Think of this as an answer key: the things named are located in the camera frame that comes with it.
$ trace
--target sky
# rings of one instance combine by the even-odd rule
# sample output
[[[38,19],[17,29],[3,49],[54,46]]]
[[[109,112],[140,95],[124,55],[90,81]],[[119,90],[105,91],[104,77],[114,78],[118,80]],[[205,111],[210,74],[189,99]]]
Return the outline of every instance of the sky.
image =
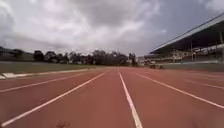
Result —
[[[224,11],[224,0],[0,0],[0,46],[146,55]]]

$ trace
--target green grass field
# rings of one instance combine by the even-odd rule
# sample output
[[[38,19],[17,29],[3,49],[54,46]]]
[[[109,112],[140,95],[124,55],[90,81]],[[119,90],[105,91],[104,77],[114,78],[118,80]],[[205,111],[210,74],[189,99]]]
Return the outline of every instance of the green grass field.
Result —
[[[177,64],[177,65],[164,65],[164,68],[224,72],[224,64]]]
[[[0,73],[38,73],[61,70],[77,70],[86,68],[96,68],[92,65],[66,65],[48,63],[25,63],[25,62],[0,62]]]

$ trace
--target running track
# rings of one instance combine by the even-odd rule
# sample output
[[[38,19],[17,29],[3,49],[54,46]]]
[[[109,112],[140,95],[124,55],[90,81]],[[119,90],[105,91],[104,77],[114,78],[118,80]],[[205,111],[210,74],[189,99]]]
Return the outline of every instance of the running track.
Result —
[[[3,128],[224,128],[224,73],[104,68],[0,81]]]

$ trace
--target stadium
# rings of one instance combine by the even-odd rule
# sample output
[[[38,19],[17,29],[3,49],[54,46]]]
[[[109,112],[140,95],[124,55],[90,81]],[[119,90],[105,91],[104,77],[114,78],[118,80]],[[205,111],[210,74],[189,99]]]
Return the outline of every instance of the stadium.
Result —
[[[224,63],[224,13],[169,40],[148,55],[144,56],[144,65],[194,64],[199,67]]]

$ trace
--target stadium roof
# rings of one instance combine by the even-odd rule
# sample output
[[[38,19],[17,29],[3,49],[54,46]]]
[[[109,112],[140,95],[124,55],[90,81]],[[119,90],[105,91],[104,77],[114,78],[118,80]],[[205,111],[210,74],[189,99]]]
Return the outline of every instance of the stadium roof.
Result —
[[[187,51],[192,48],[204,48],[220,44],[220,31],[224,30],[224,13],[165,42],[153,49],[152,54],[166,54],[174,49]]]

